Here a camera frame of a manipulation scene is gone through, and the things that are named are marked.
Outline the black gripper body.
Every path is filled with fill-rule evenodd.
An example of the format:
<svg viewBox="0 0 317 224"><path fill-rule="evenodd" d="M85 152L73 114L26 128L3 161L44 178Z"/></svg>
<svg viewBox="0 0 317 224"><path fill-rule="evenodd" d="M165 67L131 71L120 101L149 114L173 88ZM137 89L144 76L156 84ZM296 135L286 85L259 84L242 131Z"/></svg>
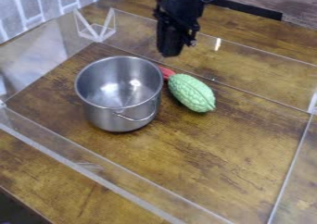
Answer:
<svg viewBox="0 0 317 224"><path fill-rule="evenodd" d="M203 15L207 2L208 0L156 0L153 16L156 19L168 17L185 29L197 31L197 19Z"/></svg>

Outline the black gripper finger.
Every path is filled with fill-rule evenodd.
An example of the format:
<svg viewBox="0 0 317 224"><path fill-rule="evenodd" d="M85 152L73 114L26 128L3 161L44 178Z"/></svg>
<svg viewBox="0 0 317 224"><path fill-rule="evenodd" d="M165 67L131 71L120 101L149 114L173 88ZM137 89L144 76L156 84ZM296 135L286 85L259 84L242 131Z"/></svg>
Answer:
<svg viewBox="0 0 317 224"><path fill-rule="evenodd" d="M181 43L187 47L193 47L196 45L195 34L196 34L196 29L191 29L191 28L181 29Z"/></svg>
<svg viewBox="0 0 317 224"><path fill-rule="evenodd" d="M157 19L157 51L164 57L177 56L183 44L181 32L172 20L163 16Z"/></svg>

